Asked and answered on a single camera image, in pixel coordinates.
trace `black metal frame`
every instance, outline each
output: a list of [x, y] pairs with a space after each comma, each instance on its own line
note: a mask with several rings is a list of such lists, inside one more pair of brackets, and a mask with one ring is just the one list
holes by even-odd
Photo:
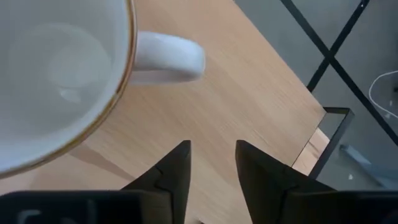
[[[369, 3], [369, 0], [361, 0], [361, 2], [358, 4], [357, 8], [355, 9], [354, 13], [351, 15], [350, 19], [344, 26], [343, 30], [340, 32], [339, 36], [331, 46], [331, 49], [328, 49], [328, 47], [323, 43], [321, 38], [318, 36], [318, 34], [315, 32], [315, 30], [311, 27], [311, 25], [308, 23], [308, 21], [304, 18], [303, 14], [297, 9], [295, 4], [292, 2], [292, 0], [280, 0], [282, 4], [286, 7], [286, 9], [290, 12], [290, 14], [293, 16], [293, 18], [297, 21], [297, 23], [300, 25], [300, 27], [304, 30], [304, 32], [308, 35], [308, 37], [311, 39], [311, 41], [317, 46], [318, 50], [322, 53], [322, 55], [325, 57], [322, 61], [322, 63], [319, 65], [318, 69], [314, 73], [313, 77], [311, 78], [310, 82], [308, 83], [308, 90], [312, 92], [315, 87], [317, 86], [318, 82], [322, 78], [323, 74], [325, 73], [326, 69], [328, 68], [329, 65], [331, 65], [336, 73], [340, 76], [340, 78], [346, 83], [348, 88], [354, 93], [354, 95], [357, 97], [357, 99], [362, 103], [362, 105], [370, 112], [372, 117], [377, 121], [377, 123], [380, 125], [380, 127], [387, 133], [387, 135], [391, 138], [391, 140], [398, 146], [398, 136], [392, 130], [392, 128], [387, 124], [387, 122], [384, 120], [384, 118], [380, 115], [380, 113], [375, 109], [373, 104], [368, 100], [368, 98], [364, 95], [364, 93], [358, 88], [358, 86], [355, 84], [353, 79], [348, 75], [346, 70], [341, 66], [339, 61], [335, 58], [335, 55], [339, 48], [342, 46], [343, 42], [351, 32], [352, 28], [354, 27], [355, 23], [358, 21], [359, 17], [361, 16], [362, 12], [366, 9], [366, 6]], [[318, 163], [315, 165], [313, 172], [310, 174], [311, 177], [316, 178], [318, 174], [320, 173], [322, 167], [325, 165], [326, 160], [330, 156], [331, 151], [329, 150], [333, 149], [328, 149], [325, 155], [322, 154], [320, 160]]]
[[319, 160], [312, 168], [310, 174], [308, 175], [311, 178], [316, 179], [320, 172], [322, 171], [325, 164], [328, 162], [331, 153], [337, 148], [337, 145], [340, 142], [341, 137], [343, 137], [344, 133], [346, 132], [349, 124], [354, 118], [354, 113], [349, 108], [331, 108], [331, 107], [324, 107], [326, 114], [343, 114], [344, 118], [337, 127], [337, 130], [329, 140], [328, 145], [326, 146], [325, 150], [323, 150]]

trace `concrete floor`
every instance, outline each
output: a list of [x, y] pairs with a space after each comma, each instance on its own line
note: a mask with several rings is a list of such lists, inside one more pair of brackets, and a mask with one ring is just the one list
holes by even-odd
[[[280, 0], [235, 0], [288, 66], [306, 85], [323, 56]], [[327, 46], [331, 46], [360, 0], [293, 0]], [[396, 0], [371, 0], [336, 58], [365, 95], [382, 73], [398, 70], [398, 20]], [[380, 79], [374, 99], [398, 114], [398, 74]], [[355, 118], [341, 143], [349, 144], [375, 166], [398, 171], [398, 147], [379, 127], [338, 74], [329, 67], [313, 92], [323, 106], [349, 107]], [[331, 137], [342, 116], [328, 116], [320, 125]], [[398, 133], [398, 119], [386, 118]], [[336, 149], [319, 178], [336, 189], [379, 189], [372, 178]]]

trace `wooden table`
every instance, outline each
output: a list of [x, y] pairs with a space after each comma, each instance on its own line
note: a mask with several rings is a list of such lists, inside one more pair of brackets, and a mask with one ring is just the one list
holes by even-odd
[[84, 144], [1, 180], [0, 193], [120, 189], [191, 139], [187, 221], [250, 223], [234, 162], [236, 140], [291, 166], [323, 118], [323, 108], [232, 0], [137, 0], [136, 9], [140, 29], [204, 46], [204, 79], [129, 86]]

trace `mug rim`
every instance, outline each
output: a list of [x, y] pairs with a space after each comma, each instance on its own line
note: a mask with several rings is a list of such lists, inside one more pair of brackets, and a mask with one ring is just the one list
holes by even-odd
[[90, 136], [95, 130], [97, 130], [97, 128], [105, 121], [110, 112], [114, 109], [117, 102], [123, 95], [124, 89], [126, 88], [128, 80], [130, 78], [134, 58], [136, 55], [135, 53], [137, 45], [137, 19], [134, 3], [133, 0], [124, 0], [124, 2], [126, 4], [129, 24], [129, 49], [127, 51], [123, 75], [111, 99], [107, 102], [101, 113], [97, 115], [96, 118], [85, 129], [83, 129], [73, 139], [69, 140], [65, 145], [33, 161], [26, 162], [16, 167], [11, 167], [10, 169], [5, 171], [0, 171], [0, 179], [4, 179], [6, 177], [11, 177], [13, 175], [21, 174], [23, 172], [35, 169], [70, 152], [72, 149], [81, 144], [86, 138], [88, 138], [88, 136]]

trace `white mug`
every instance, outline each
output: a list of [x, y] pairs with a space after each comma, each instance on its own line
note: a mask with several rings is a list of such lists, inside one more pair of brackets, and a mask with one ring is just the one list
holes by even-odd
[[81, 143], [129, 77], [158, 84], [202, 76], [197, 43], [139, 32], [135, 15], [131, 0], [0, 1], [0, 177]]

